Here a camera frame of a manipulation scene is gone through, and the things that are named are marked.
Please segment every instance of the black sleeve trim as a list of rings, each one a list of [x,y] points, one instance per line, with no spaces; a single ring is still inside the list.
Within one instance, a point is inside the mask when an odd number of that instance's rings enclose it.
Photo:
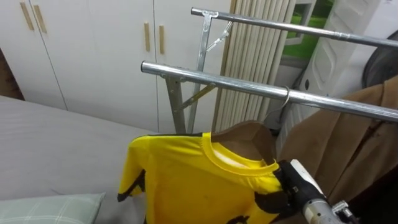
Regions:
[[[145,192],[145,170],[142,170],[138,175],[136,180],[132,183],[132,185],[122,194],[118,194],[118,202],[124,201],[128,196],[130,196],[131,192],[139,187],[141,191]]]

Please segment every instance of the radiator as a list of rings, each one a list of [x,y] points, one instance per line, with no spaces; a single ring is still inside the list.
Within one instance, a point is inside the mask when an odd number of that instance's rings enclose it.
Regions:
[[[236,0],[235,14],[290,23],[296,0]],[[234,23],[225,58],[224,76],[274,84],[287,31]],[[269,99],[219,90],[214,131],[246,120],[263,121]]]

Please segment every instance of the clothes drying rack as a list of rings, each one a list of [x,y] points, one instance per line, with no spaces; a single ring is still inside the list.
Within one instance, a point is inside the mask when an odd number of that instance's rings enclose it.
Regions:
[[[323,108],[344,113],[351,113],[365,116],[368,118],[398,123],[398,110],[368,105],[365,103],[358,103],[349,100],[341,100],[327,96],[319,96],[311,93],[304,93],[302,91],[289,90],[286,88],[254,83],[236,78],[203,73],[206,53],[211,50],[217,43],[220,43],[228,36],[228,32],[232,26],[232,22],[240,22],[255,26],[310,34],[319,37],[326,37],[329,39],[370,45],[375,47],[392,47],[398,49],[398,41],[378,39],[374,37],[366,37],[354,34],[345,34],[342,32],[334,32],[325,29],[316,29],[312,27],[286,24],[281,22],[272,22],[254,17],[240,16],[237,14],[230,14],[206,9],[192,8],[191,14],[204,17],[197,60],[197,70],[193,71],[185,68],[173,67],[151,62],[143,62],[141,64],[142,72],[159,75],[162,78],[165,78],[176,133],[184,134],[193,132],[193,125],[195,123],[198,103],[197,101],[199,100],[199,98],[201,98],[216,87],[234,91],[241,91],[244,93],[251,93],[280,100],[289,99],[289,102],[291,103],[299,103],[302,105],[313,106],[317,108]],[[210,46],[208,46],[208,38],[212,19],[229,21],[229,23],[222,36]],[[194,87],[193,96],[190,97],[187,101],[183,102],[181,82],[185,81],[194,82],[196,84]],[[201,90],[201,84],[207,86]],[[188,117],[188,129],[186,129],[183,110],[188,106],[191,107]]]

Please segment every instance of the wooden handle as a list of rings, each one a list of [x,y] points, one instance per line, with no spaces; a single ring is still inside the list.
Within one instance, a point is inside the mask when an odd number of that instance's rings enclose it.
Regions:
[[[33,27],[32,20],[30,19],[29,13],[27,12],[26,4],[24,2],[20,2],[19,4],[21,4],[22,12],[24,13],[27,26],[29,27],[30,30],[35,30]]]
[[[144,31],[145,31],[145,49],[147,52],[150,51],[150,42],[149,42],[149,23],[144,23]]]
[[[36,18],[39,22],[40,29],[42,30],[42,32],[44,34],[46,34],[47,29],[45,28],[45,25],[44,25],[44,20],[43,20],[42,12],[40,11],[40,7],[38,5],[34,5],[33,8],[36,13]]]
[[[164,54],[164,26],[159,26],[160,54]]]

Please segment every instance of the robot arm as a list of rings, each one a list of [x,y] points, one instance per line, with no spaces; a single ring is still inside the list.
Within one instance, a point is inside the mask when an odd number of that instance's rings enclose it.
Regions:
[[[297,160],[279,162],[274,174],[288,195],[289,206],[301,211],[310,224],[357,224],[346,202],[331,207],[318,184]]]

